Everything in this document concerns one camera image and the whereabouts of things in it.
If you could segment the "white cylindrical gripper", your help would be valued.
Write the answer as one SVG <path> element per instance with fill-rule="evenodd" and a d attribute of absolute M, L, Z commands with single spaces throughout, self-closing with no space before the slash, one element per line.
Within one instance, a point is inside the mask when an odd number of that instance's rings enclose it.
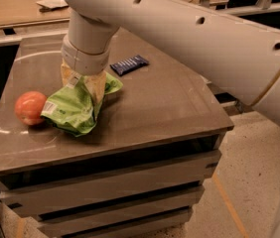
<path fill-rule="evenodd" d="M 65 35 L 61 48 L 63 61 L 61 64 L 61 76 L 63 86 L 66 86 L 73 78 L 80 78 L 80 74 L 86 75 L 84 85 L 88 90 L 94 105 L 99 104 L 104 96 L 106 72 L 109 51 L 99 55 L 91 55 L 77 49 Z"/>

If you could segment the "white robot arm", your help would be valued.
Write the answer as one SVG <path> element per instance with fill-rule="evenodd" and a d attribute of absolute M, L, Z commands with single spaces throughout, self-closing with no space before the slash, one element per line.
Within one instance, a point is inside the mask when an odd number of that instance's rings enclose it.
<path fill-rule="evenodd" d="M 119 28 L 142 38 L 280 126 L 280 30 L 180 0 L 65 0 L 62 54 L 100 73 Z M 280 238 L 280 203 L 271 232 Z"/>

